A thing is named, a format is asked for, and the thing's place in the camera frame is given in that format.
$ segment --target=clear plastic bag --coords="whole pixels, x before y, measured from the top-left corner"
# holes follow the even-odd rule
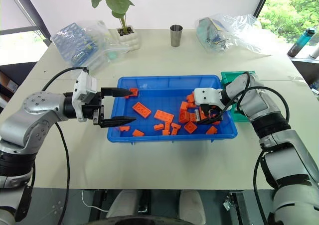
[[[242,46],[256,53],[272,54],[275,35],[270,34],[261,29],[260,22],[251,14],[236,17],[216,14],[196,23],[197,38],[207,52]]]
[[[51,37],[63,59],[72,67],[94,70],[128,52],[128,45],[113,39],[103,21],[72,23]]]

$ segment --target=potted plant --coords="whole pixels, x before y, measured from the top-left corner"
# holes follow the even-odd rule
[[[96,8],[102,0],[91,0],[92,7]],[[120,43],[127,44],[129,50],[140,48],[139,39],[134,28],[126,23],[126,12],[129,6],[134,6],[130,0],[105,0],[107,6],[112,10],[112,15],[120,20],[122,28],[117,28],[117,39]]]

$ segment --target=metal tumbler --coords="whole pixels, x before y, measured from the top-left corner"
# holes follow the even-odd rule
[[[180,25],[172,25],[170,27],[170,44],[172,47],[178,47],[180,45],[182,30],[183,27]]]

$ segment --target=white table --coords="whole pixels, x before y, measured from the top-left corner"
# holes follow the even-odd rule
[[[139,30],[143,42],[138,51],[94,72],[98,87],[115,87],[121,76],[216,74],[221,71],[255,70],[265,83],[287,100],[290,125],[299,133],[310,154],[319,164],[318,101],[285,55],[264,56],[244,49],[225,54],[207,54],[194,31],[184,30],[181,46],[172,48],[167,30]],[[39,91],[54,74],[67,66],[56,47],[50,45],[8,106],[0,123],[19,109],[24,98]],[[50,87],[53,93],[73,89],[76,75],[65,74]],[[284,113],[278,98],[273,96]],[[112,111],[113,98],[104,99],[105,116]],[[69,148],[71,188],[78,189],[252,189],[253,168],[260,153],[258,138],[249,123],[236,123],[235,139],[110,143],[107,129],[92,121],[75,119],[61,122]],[[66,162],[59,133],[53,127],[36,158],[35,186],[65,188]],[[261,170],[258,188],[268,189]]]

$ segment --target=blue plastic bin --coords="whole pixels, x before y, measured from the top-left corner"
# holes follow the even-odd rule
[[[175,141],[175,140],[215,140],[215,139],[231,139],[237,136],[237,129],[230,112],[223,115],[223,121],[219,125],[215,125],[218,129],[217,134],[205,134],[211,125],[197,125],[197,129],[193,134],[189,134],[184,128],[184,124],[178,122],[179,108],[186,96],[191,94],[195,88],[212,87],[221,88],[221,83],[216,75],[204,76],[163,76],[163,77],[122,77],[118,81],[120,88],[138,88],[138,97],[115,98],[112,117],[127,115],[137,119],[129,123],[131,129],[129,131],[120,132],[118,128],[109,128],[107,138],[111,142],[142,142],[142,141]],[[137,102],[152,111],[147,118],[143,118],[136,113],[132,106]],[[155,131],[154,125],[164,123],[155,119],[154,115],[157,110],[174,114],[174,123],[182,125],[177,135],[163,136],[162,130]],[[145,136],[133,137],[132,133],[135,129],[142,131]]]

